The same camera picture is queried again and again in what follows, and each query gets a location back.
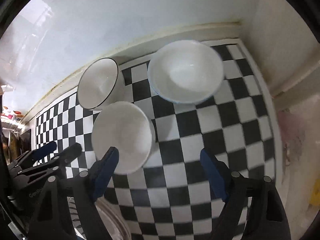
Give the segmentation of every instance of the yellow object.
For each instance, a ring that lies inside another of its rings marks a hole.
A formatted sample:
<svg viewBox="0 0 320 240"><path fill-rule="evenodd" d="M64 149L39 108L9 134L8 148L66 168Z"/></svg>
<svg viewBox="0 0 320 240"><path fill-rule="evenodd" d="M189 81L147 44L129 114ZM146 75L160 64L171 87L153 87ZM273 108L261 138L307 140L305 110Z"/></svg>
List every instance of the yellow object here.
<svg viewBox="0 0 320 240"><path fill-rule="evenodd" d="M320 179L317 179L315 185L313 186L310 204L314 206L320 206Z"/></svg>

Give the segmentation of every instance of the silver screw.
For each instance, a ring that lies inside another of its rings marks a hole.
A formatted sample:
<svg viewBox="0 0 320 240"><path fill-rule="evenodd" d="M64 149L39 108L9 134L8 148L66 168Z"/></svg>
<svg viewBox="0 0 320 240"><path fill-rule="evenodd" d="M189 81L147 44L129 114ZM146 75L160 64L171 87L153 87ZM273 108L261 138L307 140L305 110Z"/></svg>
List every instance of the silver screw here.
<svg viewBox="0 0 320 240"><path fill-rule="evenodd" d="M269 176L264 176L264 177L263 177L263 180L264 180L265 182L271 182L271 178L270 178Z"/></svg>
<svg viewBox="0 0 320 240"><path fill-rule="evenodd" d="M54 182L55 180L56 180L55 176L50 176L48 179L49 182Z"/></svg>
<svg viewBox="0 0 320 240"><path fill-rule="evenodd" d="M239 178L240 177L240 173L237 172L237 171L233 171L233 172L231 172L231 176L234 177L234 178Z"/></svg>
<svg viewBox="0 0 320 240"><path fill-rule="evenodd" d="M80 177L85 177L88 175L88 172L87 171L81 171L80 172Z"/></svg>

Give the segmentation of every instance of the white wall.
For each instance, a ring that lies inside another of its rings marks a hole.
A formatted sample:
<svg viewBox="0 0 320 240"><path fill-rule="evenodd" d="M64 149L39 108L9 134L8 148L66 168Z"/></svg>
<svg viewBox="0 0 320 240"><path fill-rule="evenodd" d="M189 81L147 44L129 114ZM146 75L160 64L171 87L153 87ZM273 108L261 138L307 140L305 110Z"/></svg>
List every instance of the white wall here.
<svg viewBox="0 0 320 240"><path fill-rule="evenodd" d="M0 40L5 104L28 111L104 52L172 26L243 20L258 0L32 0Z"/></svg>
<svg viewBox="0 0 320 240"><path fill-rule="evenodd" d="M253 21L241 38L273 95L320 51L312 32L286 0L259 0Z"/></svg>

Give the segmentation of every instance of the white bowl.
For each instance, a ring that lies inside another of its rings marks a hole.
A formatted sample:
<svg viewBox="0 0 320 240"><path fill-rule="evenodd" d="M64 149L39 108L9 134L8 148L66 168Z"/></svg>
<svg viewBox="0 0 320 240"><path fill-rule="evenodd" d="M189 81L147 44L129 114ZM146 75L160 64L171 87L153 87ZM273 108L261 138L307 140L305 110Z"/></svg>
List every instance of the white bowl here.
<svg viewBox="0 0 320 240"><path fill-rule="evenodd" d="M90 110L102 110L121 100L124 78L118 64L111 58L93 62L83 73L78 84L79 104Z"/></svg>
<svg viewBox="0 0 320 240"><path fill-rule="evenodd" d="M151 87L173 103L198 104L211 97L223 80L218 53L198 41L175 41L158 50L148 66Z"/></svg>
<svg viewBox="0 0 320 240"><path fill-rule="evenodd" d="M156 138L153 124L144 112L123 101L101 111L93 124L91 136L97 160L101 160L111 146L119 150L116 174L137 171L147 161Z"/></svg>

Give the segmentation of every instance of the checkered mat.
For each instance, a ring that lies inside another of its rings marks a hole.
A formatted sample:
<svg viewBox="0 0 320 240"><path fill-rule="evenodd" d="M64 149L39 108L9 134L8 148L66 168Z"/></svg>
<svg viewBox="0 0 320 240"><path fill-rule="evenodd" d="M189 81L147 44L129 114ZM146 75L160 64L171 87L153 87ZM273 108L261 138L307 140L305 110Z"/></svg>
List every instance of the checkered mat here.
<svg viewBox="0 0 320 240"><path fill-rule="evenodd" d="M105 192L133 239L209 237L223 202L210 190L201 167L204 147L245 177L275 177L273 132L252 69L237 44L212 48L223 60L225 79L212 98L197 106L175 105L156 95L147 79L148 61L123 70L125 100L140 107L156 130L156 144L143 168L130 175L113 175ZM40 163L78 142L84 152L67 167L67 175L90 168L95 162L91 132L99 112L83 109L76 94L69 93L40 114L36 147L52 140L58 145ZM235 239L244 230L247 205Z"/></svg>

